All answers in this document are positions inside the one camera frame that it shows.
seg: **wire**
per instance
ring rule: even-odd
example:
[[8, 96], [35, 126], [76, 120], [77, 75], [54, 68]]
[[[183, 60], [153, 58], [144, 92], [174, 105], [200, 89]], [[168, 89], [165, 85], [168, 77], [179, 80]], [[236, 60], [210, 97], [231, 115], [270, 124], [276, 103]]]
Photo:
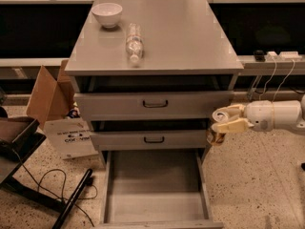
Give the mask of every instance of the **wire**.
[[261, 99], [261, 96], [262, 96], [263, 94], [266, 93], [267, 84], [268, 84], [268, 83], [272, 80], [272, 78], [275, 76], [275, 72], [276, 72], [276, 69], [277, 69], [277, 63], [276, 63], [276, 61], [275, 61], [275, 59], [274, 59], [273, 57], [272, 57], [272, 60], [273, 60], [274, 63], [275, 63], [274, 71], [273, 71], [272, 75], [270, 76], [269, 80], [267, 80], [267, 81], [265, 82], [265, 86], [264, 86], [263, 93], [259, 96], [259, 101], [260, 101], [260, 99]]
[[[64, 197], [63, 197], [63, 193], [64, 193], [63, 191], [64, 191], [64, 187], [65, 187], [65, 183], [66, 183], [66, 176], [67, 176], [66, 173], [65, 173], [63, 170], [60, 170], [60, 169], [52, 169], [52, 170], [49, 170], [49, 171], [47, 171], [47, 172], [42, 176], [42, 178], [41, 178], [40, 181], [38, 182], [38, 181], [34, 178], [34, 176], [31, 174], [31, 172], [27, 169], [27, 167], [25, 166], [25, 164], [24, 164], [24, 162], [22, 161], [20, 155], [19, 155], [13, 148], [11, 148], [11, 149], [12, 149], [12, 151], [17, 155], [17, 157], [18, 157], [18, 159], [19, 159], [19, 161], [20, 161], [22, 167], [23, 167], [23, 168], [26, 170], [26, 172], [30, 175], [30, 177], [32, 178], [32, 180], [37, 184], [37, 186], [38, 186], [37, 191], [39, 191], [39, 188], [42, 188], [42, 189], [46, 190], [47, 192], [53, 194], [56, 198], [61, 199], [62, 201], [63, 201], [63, 200], [68, 200], [67, 198], [64, 198]], [[55, 194], [55, 193], [52, 192], [51, 190], [49, 190], [49, 189], [47, 189], [47, 188], [41, 186], [41, 184], [40, 184], [40, 183], [42, 182], [43, 178], [44, 178], [48, 173], [53, 172], [53, 171], [55, 171], [55, 170], [58, 170], [58, 171], [60, 171], [60, 172], [63, 172], [64, 175], [65, 175], [64, 183], [63, 183], [63, 186], [62, 186], [62, 197], [59, 197], [57, 194]], [[94, 199], [94, 198], [96, 198], [96, 197], [97, 197], [97, 188], [96, 188], [94, 185], [92, 185], [92, 187], [95, 188], [95, 191], [96, 191], [95, 196], [92, 197], [92, 198], [79, 198], [79, 200], [81, 200], [81, 199]], [[90, 221], [92, 227], [94, 227], [94, 224], [93, 224], [92, 219], [90, 218], [90, 216], [89, 216], [81, 207], [79, 207], [77, 204], [74, 203], [74, 206], [75, 206], [76, 208], [78, 208], [80, 211], [82, 211], [82, 212], [85, 214], [85, 216], [86, 216], [86, 217], [88, 218], [88, 220]]]
[[283, 85], [283, 83], [285, 82], [285, 80], [287, 79], [287, 77], [293, 72], [294, 68], [295, 68], [295, 61], [292, 59], [292, 61], [294, 62], [292, 68], [290, 69], [289, 73], [285, 76], [285, 78], [283, 79], [283, 81], [279, 84], [275, 94], [274, 94], [274, 99], [273, 99], [273, 102], [275, 101], [275, 97], [280, 89], [280, 87]]

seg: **bowl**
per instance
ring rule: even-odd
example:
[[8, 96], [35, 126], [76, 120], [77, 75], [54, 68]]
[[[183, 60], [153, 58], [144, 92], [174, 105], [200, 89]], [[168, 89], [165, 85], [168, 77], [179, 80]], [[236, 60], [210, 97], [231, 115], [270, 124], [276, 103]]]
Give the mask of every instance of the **bowl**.
[[121, 19], [122, 6], [114, 3], [102, 3], [95, 5], [91, 12], [97, 22], [105, 28], [113, 28]]

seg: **cabinet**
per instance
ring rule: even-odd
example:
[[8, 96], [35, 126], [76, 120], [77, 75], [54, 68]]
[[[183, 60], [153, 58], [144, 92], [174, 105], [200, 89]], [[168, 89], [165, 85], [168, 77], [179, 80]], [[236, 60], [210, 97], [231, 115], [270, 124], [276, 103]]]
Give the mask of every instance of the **cabinet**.
[[[118, 27], [89, 14], [66, 67], [106, 165], [101, 226], [222, 228], [202, 161], [210, 115], [230, 103], [242, 65], [205, 0], [112, 2], [123, 7]], [[137, 68], [125, 52], [131, 22], [144, 38]]]

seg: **bottle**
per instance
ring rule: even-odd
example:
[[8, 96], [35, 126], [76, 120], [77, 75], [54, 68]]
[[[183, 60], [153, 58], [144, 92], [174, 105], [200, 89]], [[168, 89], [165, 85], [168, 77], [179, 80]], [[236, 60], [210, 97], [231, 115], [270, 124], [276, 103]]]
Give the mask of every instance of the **bottle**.
[[130, 23], [126, 39], [126, 51], [129, 54], [131, 63], [139, 63], [143, 55], [143, 42], [141, 38], [141, 28], [139, 25]]

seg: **floor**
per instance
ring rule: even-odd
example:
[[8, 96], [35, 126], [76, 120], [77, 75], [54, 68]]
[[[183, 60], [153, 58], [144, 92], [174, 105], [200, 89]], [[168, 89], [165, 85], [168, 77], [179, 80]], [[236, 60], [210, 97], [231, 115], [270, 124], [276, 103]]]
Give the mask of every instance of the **floor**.
[[[13, 102], [4, 106], [9, 116], [24, 115], [26, 106]], [[214, 221], [226, 229], [300, 229], [305, 228], [305, 135], [286, 131], [227, 135], [222, 146], [212, 147], [203, 164]], [[93, 224], [100, 218], [101, 188], [104, 170], [97, 156], [61, 159], [46, 140], [26, 162], [36, 179], [50, 169], [67, 174], [64, 195], [70, 196], [86, 172], [93, 169], [94, 187], [86, 187], [77, 202]], [[31, 177], [20, 168], [15, 178], [36, 189]], [[49, 173], [44, 181], [48, 189], [60, 195], [63, 174]], [[0, 190], [0, 229], [52, 228], [57, 213], [24, 198]], [[73, 208], [62, 228], [91, 228], [85, 214]]]

